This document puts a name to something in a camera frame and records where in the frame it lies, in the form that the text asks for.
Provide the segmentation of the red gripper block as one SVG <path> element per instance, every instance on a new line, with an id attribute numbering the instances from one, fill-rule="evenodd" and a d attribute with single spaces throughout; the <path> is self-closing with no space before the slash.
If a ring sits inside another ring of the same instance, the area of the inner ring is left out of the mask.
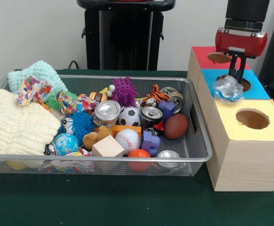
<path id="1" fill-rule="evenodd" d="M 215 44 L 217 52 L 229 53 L 236 51 L 244 53 L 246 57 L 259 57 L 267 43 L 268 34 L 266 32 L 248 32 L 219 27 L 216 33 Z M 237 82 L 241 84 L 246 66 L 246 57 L 241 57 L 240 67 L 237 71 Z M 231 57 L 229 75 L 236 79 L 237 56 Z"/>

